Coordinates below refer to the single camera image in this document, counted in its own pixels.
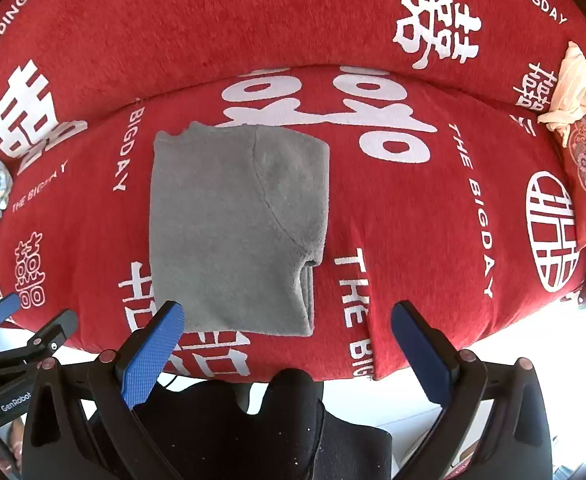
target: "blue textured pad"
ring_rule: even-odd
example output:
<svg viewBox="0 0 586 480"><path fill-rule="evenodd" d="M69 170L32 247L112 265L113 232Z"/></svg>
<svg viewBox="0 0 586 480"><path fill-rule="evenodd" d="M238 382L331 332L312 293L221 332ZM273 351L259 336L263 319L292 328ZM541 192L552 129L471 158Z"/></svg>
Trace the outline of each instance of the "blue textured pad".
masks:
<svg viewBox="0 0 586 480"><path fill-rule="evenodd" d="M184 330L184 310L173 303L170 311L135 354L122 378L122 397L133 409L146 402Z"/></svg>
<svg viewBox="0 0 586 480"><path fill-rule="evenodd" d="M422 332L402 303L396 303L393 307L391 330L427 398L435 404L448 405L451 399L449 370L428 336Z"/></svg>
<svg viewBox="0 0 586 480"><path fill-rule="evenodd" d="M15 314L21 306L20 297L14 292L0 300L0 323Z"/></svg>

